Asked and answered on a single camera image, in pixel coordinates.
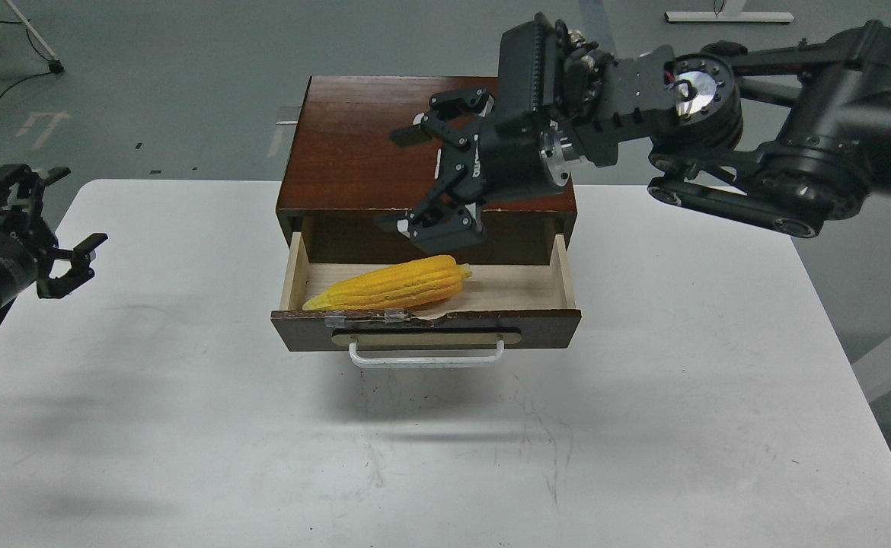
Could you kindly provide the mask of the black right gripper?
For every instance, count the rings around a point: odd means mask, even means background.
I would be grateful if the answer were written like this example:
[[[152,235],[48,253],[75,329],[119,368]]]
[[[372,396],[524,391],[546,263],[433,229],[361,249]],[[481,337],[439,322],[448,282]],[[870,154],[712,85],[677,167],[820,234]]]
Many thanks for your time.
[[[481,245],[483,204],[564,193],[551,174],[541,138],[549,122],[525,109],[495,107],[483,86],[433,94],[410,126],[394,129],[399,147],[438,139],[433,184],[417,207],[379,215],[383,231],[399,232],[427,254]]]

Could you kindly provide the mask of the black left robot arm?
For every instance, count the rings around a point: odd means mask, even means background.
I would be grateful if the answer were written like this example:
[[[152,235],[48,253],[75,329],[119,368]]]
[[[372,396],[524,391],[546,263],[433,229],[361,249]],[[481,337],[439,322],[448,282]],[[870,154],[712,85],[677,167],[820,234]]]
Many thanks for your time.
[[[0,167],[0,326],[11,303],[35,285],[39,298],[60,299],[94,277],[95,247],[107,234],[93,233],[71,250],[42,218],[45,189],[70,174],[56,167],[46,176],[28,165]]]

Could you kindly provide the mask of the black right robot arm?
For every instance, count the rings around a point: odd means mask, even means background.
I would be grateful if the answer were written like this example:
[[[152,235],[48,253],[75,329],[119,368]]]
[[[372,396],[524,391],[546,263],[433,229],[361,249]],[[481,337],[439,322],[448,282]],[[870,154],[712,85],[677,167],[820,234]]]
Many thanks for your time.
[[[428,254],[484,242],[484,205],[560,194],[571,165],[615,165],[620,143],[643,138],[656,200],[813,238],[891,196],[891,27],[620,59],[536,14],[502,35],[496,96],[442,91],[390,138],[442,143],[423,200],[375,221]]]

